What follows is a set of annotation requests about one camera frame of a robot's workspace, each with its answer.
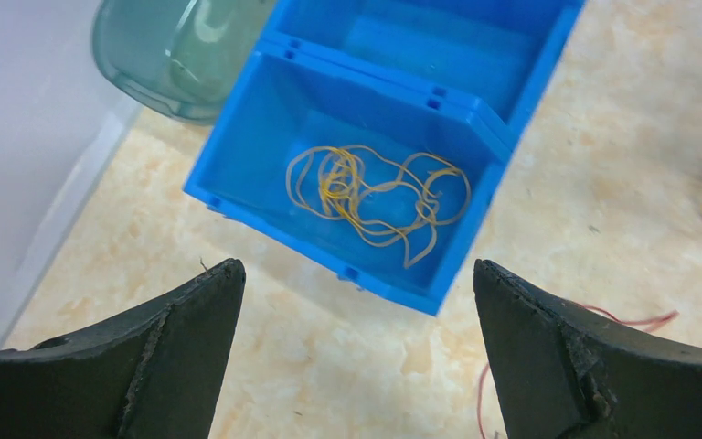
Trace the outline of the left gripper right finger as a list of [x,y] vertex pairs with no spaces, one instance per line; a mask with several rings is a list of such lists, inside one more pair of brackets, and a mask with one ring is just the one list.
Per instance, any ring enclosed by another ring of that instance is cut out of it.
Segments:
[[702,348],[626,327],[490,260],[473,291],[511,438],[702,438]]

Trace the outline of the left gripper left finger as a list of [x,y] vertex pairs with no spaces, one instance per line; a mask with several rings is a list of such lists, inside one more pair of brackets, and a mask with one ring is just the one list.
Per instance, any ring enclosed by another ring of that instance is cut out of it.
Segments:
[[246,273],[174,290],[28,350],[0,350],[0,438],[206,438]]

